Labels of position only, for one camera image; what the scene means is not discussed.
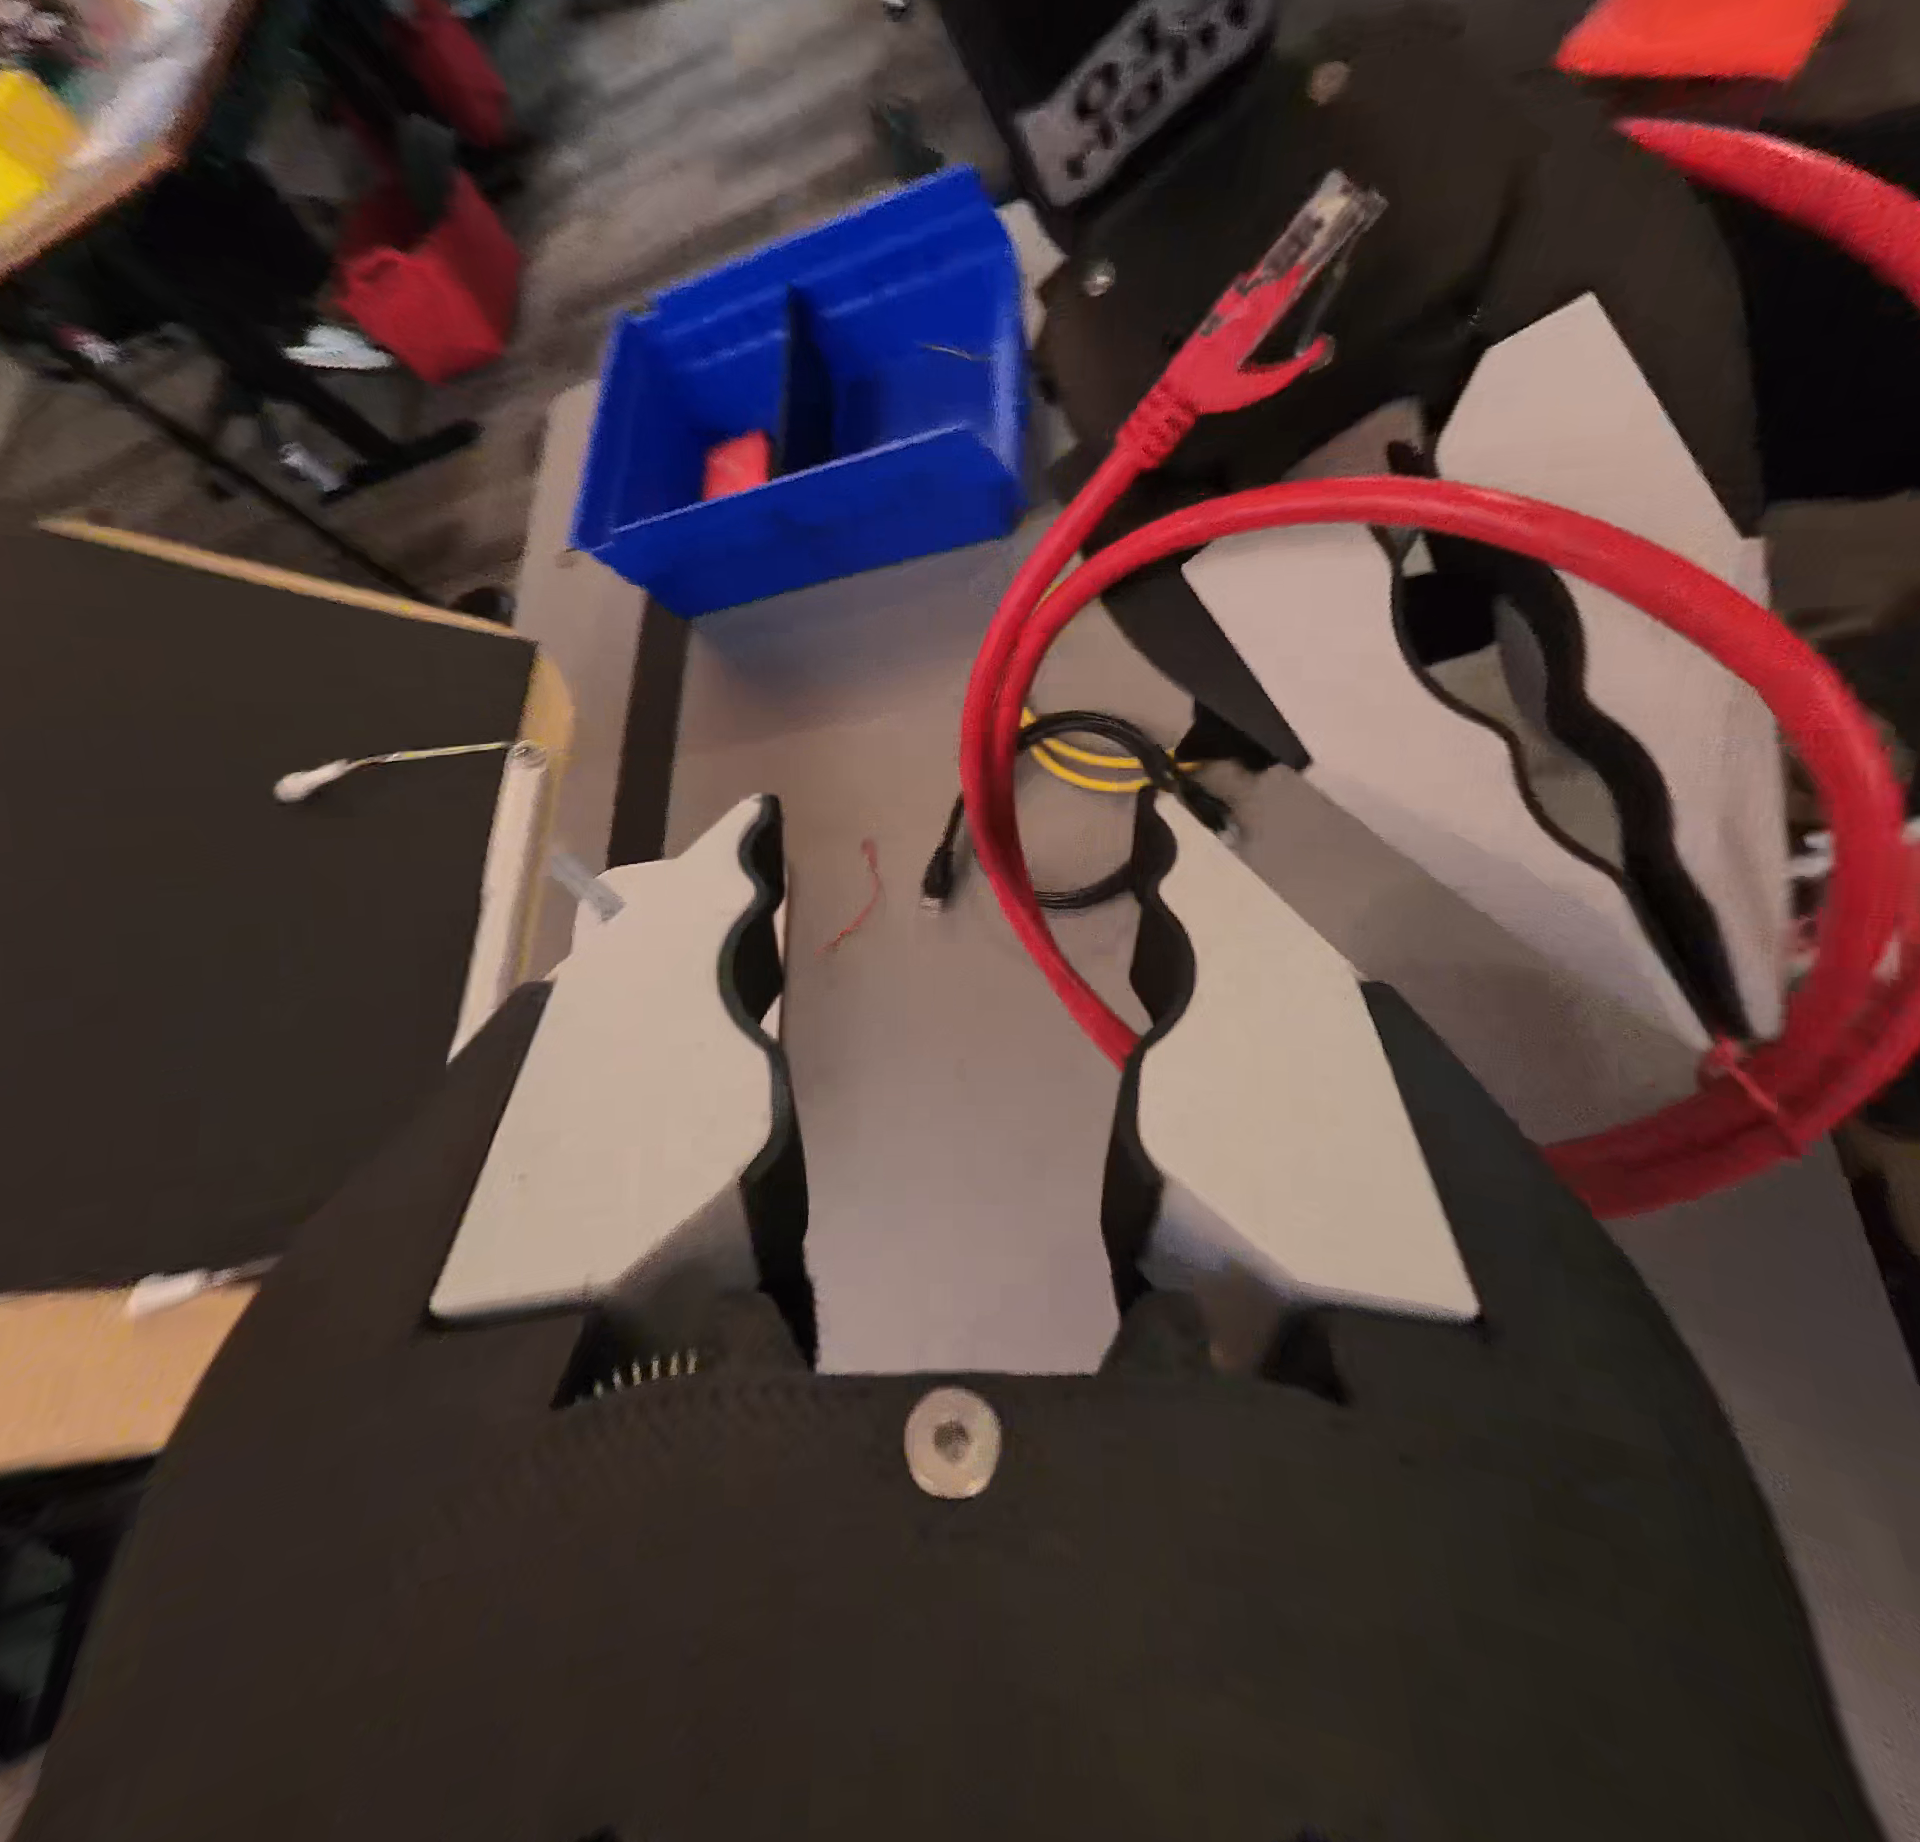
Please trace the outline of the small yellow bin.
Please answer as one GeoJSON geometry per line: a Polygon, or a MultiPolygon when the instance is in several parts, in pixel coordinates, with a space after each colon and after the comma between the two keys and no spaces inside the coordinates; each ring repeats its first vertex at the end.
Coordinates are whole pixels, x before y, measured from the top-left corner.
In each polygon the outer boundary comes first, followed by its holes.
{"type": "Polygon", "coordinates": [[[84,146],[84,123],[35,73],[3,70],[3,224],[44,198],[84,146]]]}

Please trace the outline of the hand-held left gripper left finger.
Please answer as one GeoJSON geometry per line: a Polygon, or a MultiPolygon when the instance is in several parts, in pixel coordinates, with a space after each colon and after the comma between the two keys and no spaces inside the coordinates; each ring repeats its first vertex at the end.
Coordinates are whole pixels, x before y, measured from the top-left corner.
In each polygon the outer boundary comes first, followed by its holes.
{"type": "Polygon", "coordinates": [[[586,879],[567,955],[431,1294],[440,1321],[597,1309],[804,1320],[804,1140],[779,1032],[779,796],[586,879]]]}

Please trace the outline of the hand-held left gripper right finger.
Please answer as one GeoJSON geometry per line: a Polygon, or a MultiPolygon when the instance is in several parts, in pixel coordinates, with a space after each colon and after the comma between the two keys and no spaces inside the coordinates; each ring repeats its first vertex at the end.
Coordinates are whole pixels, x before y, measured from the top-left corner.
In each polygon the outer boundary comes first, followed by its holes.
{"type": "Polygon", "coordinates": [[[1117,1306],[1206,1321],[1332,1304],[1473,1321],[1481,1302],[1364,978],[1190,804],[1135,827],[1127,1049],[1099,1203],[1117,1306]]]}

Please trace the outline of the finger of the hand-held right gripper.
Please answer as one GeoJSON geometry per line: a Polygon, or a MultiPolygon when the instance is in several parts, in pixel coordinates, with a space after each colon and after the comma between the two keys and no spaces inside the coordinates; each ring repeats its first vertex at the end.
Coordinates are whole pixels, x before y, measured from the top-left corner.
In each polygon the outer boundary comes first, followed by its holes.
{"type": "Polygon", "coordinates": [[[1684,1048],[1719,1027],[1719,924],[1650,754],[1581,683],[1569,594],[1545,594],[1545,711],[1592,762],[1619,851],[1575,838],[1542,799],[1515,723],[1460,703],[1416,657],[1425,577],[1366,524],[1279,527],[1170,555],[1104,594],[1117,622],[1188,692],[1527,957],[1684,1048]]]}
{"type": "MultiPolygon", "coordinates": [[[[1596,294],[1486,348],[1434,447],[1449,484],[1631,534],[1758,605],[1764,543],[1740,530],[1596,294]]],[[[1599,775],[1614,858],[1655,955],[1711,1032],[1785,1017],[1785,769],[1765,703],[1715,655],[1595,583],[1525,558],[1505,663],[1523,711],[1599,775]]]]}

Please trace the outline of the black board with wooden edge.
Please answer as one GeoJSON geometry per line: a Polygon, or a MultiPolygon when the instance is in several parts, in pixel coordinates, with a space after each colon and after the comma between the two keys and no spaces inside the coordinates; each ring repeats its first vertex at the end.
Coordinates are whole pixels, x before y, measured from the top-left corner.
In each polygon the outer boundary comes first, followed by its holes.
{"type": "Polygon", "coordinates": [[[440,1084],[504,758],[572,704],[528,635],[191,545],[5,515],[3,1465],[172,1436],[254,1287],[440,1084]]]}

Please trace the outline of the grey stand bar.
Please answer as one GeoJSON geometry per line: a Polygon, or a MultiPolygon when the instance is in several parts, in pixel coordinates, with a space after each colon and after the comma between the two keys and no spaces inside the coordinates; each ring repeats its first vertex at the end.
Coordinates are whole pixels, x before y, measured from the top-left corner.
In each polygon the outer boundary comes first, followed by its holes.
{"type": "Polygon", "coordinates": [[[467,1048],[526,978],[556,851],[558,796],[558,758],[546,745],[516,738],[504,749],[449,1058],[467,1048]]]}

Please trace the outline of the blue bin with tag sticker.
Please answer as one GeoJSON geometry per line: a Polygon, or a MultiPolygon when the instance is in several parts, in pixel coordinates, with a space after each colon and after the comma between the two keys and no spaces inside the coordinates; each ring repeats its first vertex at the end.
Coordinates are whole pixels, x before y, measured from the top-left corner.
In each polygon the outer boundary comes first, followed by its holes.
{"type": "Polygon", "coordinates": [[[946,167],[612,319],[572,545],[696,619],[1008,535],[1027,508],[1013,240],[946,167]],[[708,500],[708,447],[780,474],[708,500]]]}

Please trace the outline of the wooden side table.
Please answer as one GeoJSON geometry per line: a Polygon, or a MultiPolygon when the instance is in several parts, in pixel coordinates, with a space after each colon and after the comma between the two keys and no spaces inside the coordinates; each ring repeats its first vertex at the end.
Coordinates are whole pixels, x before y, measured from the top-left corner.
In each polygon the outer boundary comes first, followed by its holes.
{"type": "Polygon", "coordinates": [[[3,277],[181,164],[233,76],[266,0],[5,0],[5,68],[60,94],[84,146],[50,192],[3,224],[3,277]]]}

